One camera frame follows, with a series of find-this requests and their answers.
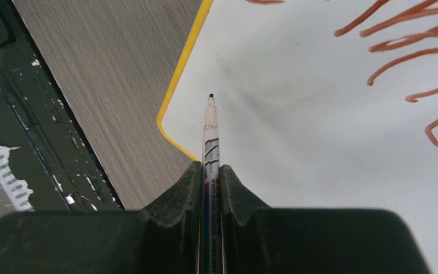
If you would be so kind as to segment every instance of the whiteboard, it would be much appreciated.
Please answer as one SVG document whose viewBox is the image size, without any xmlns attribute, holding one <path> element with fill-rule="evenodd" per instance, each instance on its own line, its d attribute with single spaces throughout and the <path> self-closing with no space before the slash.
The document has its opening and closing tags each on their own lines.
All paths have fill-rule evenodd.
<svg viewBox="0 0 438 274">
<path fill-rule="evenodd" d="M 424 133 L 438 118 L 438 94 L 404 100 L 438 87 L 438 54 L 366 85 L 384 64 L 438 47 L 438 38 L 383 53 L 370 46 L 428 30 L 438 15 L 359 36 L 419 2 L 391 1 L 335 37 L 374 1 L 214 1 L 161 126 L 200 159 L 204 109 L 214 93 L 221 164 L 248 189 L 273 207 L 394 211 L 438 273 L 438 148 Z"/>
</svg>

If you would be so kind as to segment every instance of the yellow edge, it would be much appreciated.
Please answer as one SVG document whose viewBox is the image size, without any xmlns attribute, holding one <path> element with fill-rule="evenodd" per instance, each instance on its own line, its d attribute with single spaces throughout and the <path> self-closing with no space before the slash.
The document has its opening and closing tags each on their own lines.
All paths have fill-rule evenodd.
<svg viewBox="0 0 438 274">
<path fill-rule="evenodd" d="M 192 160 L 198 161 L 189 151 L 185 150 L 179 144 L 177 144 L 172 138 L 170 138 L 167 133 L 165 133 L 164 128 L 162 127 L 162 119 L 164 118 L 165 112 L 169 103 L 172 99 L 172 95 L 177 87 L 180 76 L 182 76 L 182 72 L 184 72 L 185 64 L 187 64 L 187 60 L 189 59 L 190 53 L 194 48 L 194 44 L 196 43 L 197 37 L 201 31 L 201 28 L 204 24 L 205 18 L 209 13 L 209 9 L 214 0 L 202 0 L 201 6 L 199 7 L 199 11 L 197 12 L 196 19 L 194 20 L 194 24 L 192 24 L 192 28 L 189 33 L 189 37 L 185 42 L 184 49 L 182 50 L 182 54 L 180 55 L 179 62 L 177 63 L 177 67 L 172 76 L 171 83 L 169 88 L 167 89 L 167 93 L 165 94 L 164 101 L 162 102 L 162 106 L 160 107 L 159 114 L 157 116 L 157 126 L 159 127 L 160 133 L 174 146 L 176 146 L 180 151 L 182 151 L 185 155 L 189 156 Z"/>
</svg>

